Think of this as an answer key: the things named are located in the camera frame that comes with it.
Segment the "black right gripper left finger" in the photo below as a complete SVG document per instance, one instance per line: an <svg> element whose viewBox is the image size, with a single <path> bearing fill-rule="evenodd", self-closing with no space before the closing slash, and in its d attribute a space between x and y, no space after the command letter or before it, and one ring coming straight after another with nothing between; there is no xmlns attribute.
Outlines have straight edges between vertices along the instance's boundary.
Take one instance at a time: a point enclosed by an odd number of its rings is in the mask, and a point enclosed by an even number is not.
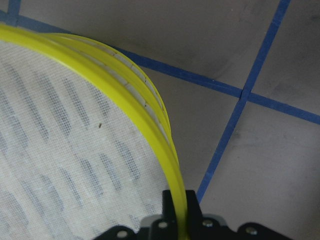
<svg viewBox="0 0 320 240"><path fill-rule="evenodd" d="M177 217L170 190L162 192L162 214L150 225L149 240L177 240Z"/></svg>

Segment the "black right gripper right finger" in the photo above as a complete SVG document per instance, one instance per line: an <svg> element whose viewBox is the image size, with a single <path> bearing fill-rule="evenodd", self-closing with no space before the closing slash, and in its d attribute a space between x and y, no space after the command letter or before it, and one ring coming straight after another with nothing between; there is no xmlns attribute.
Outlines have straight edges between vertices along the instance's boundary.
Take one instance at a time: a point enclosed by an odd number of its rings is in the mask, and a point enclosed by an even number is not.
<svg viewBox="0 0 320 240"><path fill-rule="evenodd" d="M203 214L194 190L186 190L187 222L186 230L190 240L206 240Z"/></svg>

